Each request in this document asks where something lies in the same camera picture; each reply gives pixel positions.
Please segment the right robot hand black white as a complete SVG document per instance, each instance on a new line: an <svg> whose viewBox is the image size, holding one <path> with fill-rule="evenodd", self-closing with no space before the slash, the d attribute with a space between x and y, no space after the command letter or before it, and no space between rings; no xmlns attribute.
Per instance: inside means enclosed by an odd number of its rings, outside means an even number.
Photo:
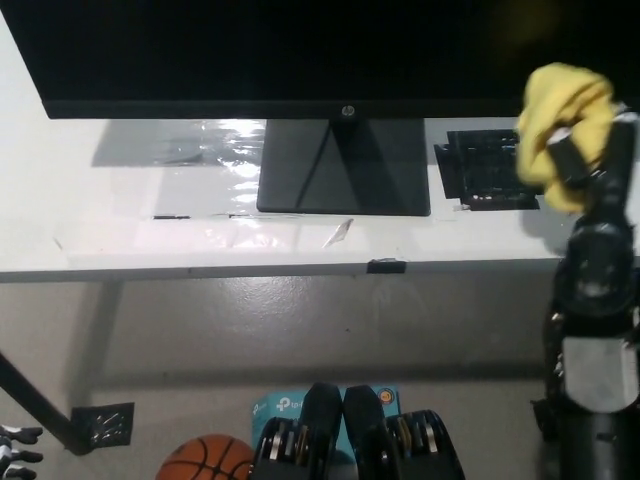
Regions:
<svg viewBox="0 0 640 480"><path fill-rule="evenodd" d="M638 115L620 108L595 167L587 165L573 130L563 126L547 141L561 184L584 199L554 278L553 299L567 315L611 317L634 304L634 228L627 214Z"/></svg>

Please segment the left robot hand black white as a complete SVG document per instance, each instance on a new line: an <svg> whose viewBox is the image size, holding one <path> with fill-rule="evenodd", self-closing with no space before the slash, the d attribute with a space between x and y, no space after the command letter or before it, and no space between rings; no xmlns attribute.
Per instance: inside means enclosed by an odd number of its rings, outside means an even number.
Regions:
<svg viewBox="0 0 640 480"><path fill-rule="evenodd" d="M1 478L32 480L37 473L26 464L40 463L44 456L25 450L23 445L36 445L43 434L41 427L1 426Z"/></svg>

